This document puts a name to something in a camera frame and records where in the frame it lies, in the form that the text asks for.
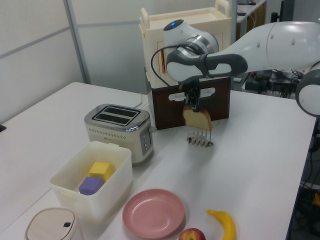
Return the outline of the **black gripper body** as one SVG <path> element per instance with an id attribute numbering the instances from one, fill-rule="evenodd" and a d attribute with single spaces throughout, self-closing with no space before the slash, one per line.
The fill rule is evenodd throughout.
<path id="1" fill-rule="evenodd" d="M 194 79 L 189 82 L 181 82 L 178 89 L 184 92 L 185 96 L 200 96 L 200 80 Z"/>

